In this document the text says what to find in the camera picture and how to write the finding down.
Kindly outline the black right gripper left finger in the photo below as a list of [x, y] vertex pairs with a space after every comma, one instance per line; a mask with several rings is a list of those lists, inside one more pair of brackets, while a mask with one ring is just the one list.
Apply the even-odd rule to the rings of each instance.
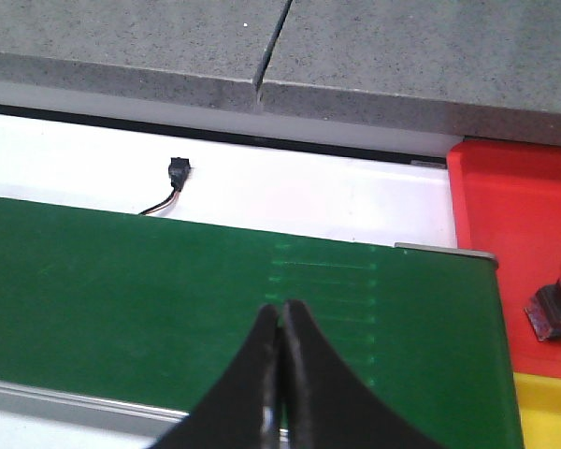
[[280, 338], [277, 309], [262, 307], [217, 383], [153, 448], [278, 448]]

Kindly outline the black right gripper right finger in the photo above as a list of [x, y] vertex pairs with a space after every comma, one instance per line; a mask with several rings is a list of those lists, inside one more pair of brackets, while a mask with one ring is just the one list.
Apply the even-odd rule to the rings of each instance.
[[291, 448], [439, 448], [347, 366], [299, 300], [282, 309], [283, 395]]

